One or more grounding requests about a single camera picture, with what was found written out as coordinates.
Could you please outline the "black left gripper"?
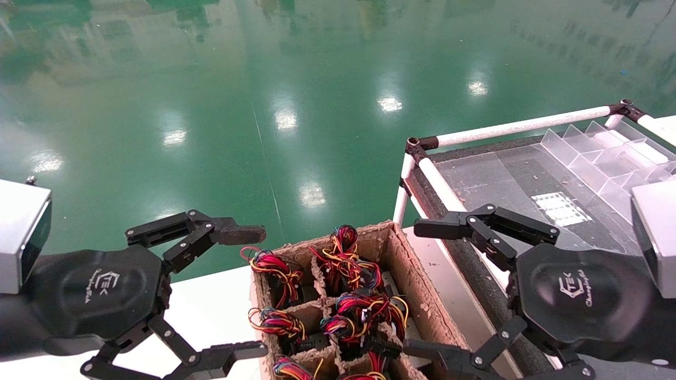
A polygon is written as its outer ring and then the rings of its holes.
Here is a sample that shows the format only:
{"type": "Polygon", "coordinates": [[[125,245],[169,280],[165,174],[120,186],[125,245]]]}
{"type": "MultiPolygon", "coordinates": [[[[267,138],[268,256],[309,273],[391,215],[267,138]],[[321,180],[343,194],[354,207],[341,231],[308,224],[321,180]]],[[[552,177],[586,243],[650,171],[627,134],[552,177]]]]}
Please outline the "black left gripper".
{"type": "Polygon", "coordinates": [[[262,225],[189,210],[128,229],[130,247],[123,250],[40,257],[22,290],[2,295],[2,360],[99,349],[81,366],[84,377],[157,379],[113,364],[152,333],[181,361],[164,379],[226,378],[237,361],[266,356],[267,346],[258,340],[196,351],[162,316],[172,292],[169,274],[183,271],[215,244],[251,245],[266,236],[262,225]],[[177,243],[162,260],[146,249],[170,241],[177,243]]]}

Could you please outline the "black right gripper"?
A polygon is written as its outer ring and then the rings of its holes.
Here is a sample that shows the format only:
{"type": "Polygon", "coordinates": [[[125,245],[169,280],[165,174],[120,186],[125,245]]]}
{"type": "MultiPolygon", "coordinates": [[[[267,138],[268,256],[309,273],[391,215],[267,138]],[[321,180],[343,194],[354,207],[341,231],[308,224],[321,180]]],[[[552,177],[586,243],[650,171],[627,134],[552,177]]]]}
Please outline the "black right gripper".
{"type": "Polygon", "coordinates": [[[403,353],[440,365],[446,379],[502,379],[490,370],[493,361],[521,336],[543,351],[555,350],[562,363],[527,379],[596,378],[574,351],[608,362],[674,367],[674,300],[661,295],[640,256],[560,249],[554,246],[559,228],[493,204],[417,219],[414,234],[469,240],[498,269],[514,271],[521,317],[511,318],[478,351],[404,341],[403,353]],[[533,248],[517,257],[504,235],[533,248]]]}

